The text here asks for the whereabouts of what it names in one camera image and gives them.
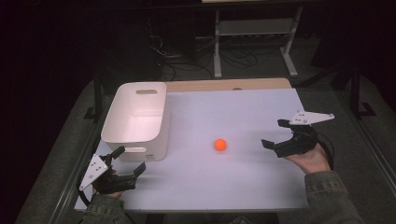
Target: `orange ball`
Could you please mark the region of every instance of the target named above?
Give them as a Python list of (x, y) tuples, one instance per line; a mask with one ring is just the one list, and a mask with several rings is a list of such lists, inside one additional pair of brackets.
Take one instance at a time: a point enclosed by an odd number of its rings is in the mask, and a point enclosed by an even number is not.
[(224, 141), (224, 139), (218, 139), (215, 142), (215, 149), (217, 151), (222, 151), (227, 147), (227, 143)]

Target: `person's hand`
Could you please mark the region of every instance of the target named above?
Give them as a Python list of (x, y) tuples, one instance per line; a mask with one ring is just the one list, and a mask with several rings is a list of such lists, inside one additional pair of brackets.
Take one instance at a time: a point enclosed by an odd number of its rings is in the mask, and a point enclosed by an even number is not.
[(306, 175), (331, 170), (326, 159), (326, 153), (320, 144), (303, 155), (291, 155), (285, 157), (285, 159), (298, 165)]
[[(99, 192), (95, 188), (92, 188), (92, 193), (93, 194), (99, 194)], [(119, 191), (119, 192), (114, 192), (114, 193), (111, 193), (111, 194), (106, 194), (106, 196), (110, 197), (110, 198), (119, 198), (122, 193), (123, 193), (123, 191)]]

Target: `white table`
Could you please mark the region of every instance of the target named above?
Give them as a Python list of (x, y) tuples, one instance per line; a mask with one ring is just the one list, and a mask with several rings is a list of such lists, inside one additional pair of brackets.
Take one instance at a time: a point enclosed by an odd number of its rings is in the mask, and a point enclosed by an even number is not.
[[(303, 106), (295, 89), (168, 92), (172, 106), (168, 151), (146, 162), (136, 189), (122, 194), (136, 212), (246, 212), (306, 208), (304, 173), (262, 147), (283, 142), (290, 129), (277, 126)], [(218, 152), (214, 141), (228, 147)], [(101, 142), (96, 154), (111, 153)], [(140, 163), (113, 161), (118, 175)], [(92, 188), (85, 190), (91, 195)], [(77, 210), (85, 209), (78, 199)]]

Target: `white gripper bracket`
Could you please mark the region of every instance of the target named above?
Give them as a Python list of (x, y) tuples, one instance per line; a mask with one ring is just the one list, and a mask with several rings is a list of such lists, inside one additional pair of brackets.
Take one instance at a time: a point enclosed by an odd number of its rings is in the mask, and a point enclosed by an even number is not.
[(325, 120), (334, 119), (333, 114), (319, 114), (306, 111), (299, 111), (289, 121), (290, 125), (310, 125), (313, 123), (322, 122)]
[(102, 161), (102, 159), (93, 154), (90, 165), (88, 166), (87, 172), (81, 181), (79, 190), (84, 190), (87, 188), (95, 179), (102, 175), (108, 169), (107, 165)]

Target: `sleeve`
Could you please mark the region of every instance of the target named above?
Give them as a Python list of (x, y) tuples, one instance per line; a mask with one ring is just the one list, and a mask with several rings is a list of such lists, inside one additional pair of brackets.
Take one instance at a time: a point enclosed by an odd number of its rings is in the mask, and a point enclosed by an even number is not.
[(97, 194), (85, 211), (83, 224), (130, 224), (132, 223), (123, 212), (123, 203), (118, 198)]
[(336, 172), (306, 175), (305, 187), (310, 223), (364, 223)]

